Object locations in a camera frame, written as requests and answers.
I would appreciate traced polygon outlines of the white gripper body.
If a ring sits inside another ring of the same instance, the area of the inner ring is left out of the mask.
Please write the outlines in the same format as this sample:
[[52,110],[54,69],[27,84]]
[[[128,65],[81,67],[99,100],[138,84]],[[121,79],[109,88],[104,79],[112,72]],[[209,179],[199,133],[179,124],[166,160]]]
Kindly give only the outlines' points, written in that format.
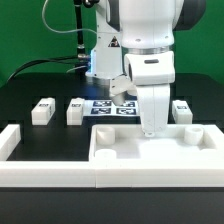
[[174,53],[124,56],[124,71],[134,85],[169,84],[175,81]]

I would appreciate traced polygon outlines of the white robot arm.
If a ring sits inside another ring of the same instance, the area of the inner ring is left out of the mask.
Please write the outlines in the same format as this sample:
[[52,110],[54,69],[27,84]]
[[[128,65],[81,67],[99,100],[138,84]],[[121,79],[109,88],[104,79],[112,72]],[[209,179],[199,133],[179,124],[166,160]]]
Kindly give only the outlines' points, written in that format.
[[107,80],[114,104],[137,97],[142,131],[166,129],[170,84],[175,81],[175,31],[202,18],[206,0],[83,0],[96,8],[97,42],[88,77]]

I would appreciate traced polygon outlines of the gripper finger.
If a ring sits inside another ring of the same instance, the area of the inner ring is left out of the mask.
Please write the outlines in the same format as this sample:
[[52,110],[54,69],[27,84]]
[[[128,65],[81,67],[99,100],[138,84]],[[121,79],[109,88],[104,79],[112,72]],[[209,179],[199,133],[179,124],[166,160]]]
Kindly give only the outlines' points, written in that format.
[[109,95],[114,104],[124,104],[125,94],[136,96],[136,87],[131,79],[125,75],[120,75],[110,80]]
[[136,90],[142,131],[153,137],[167,127],[170,85],[137,86]]

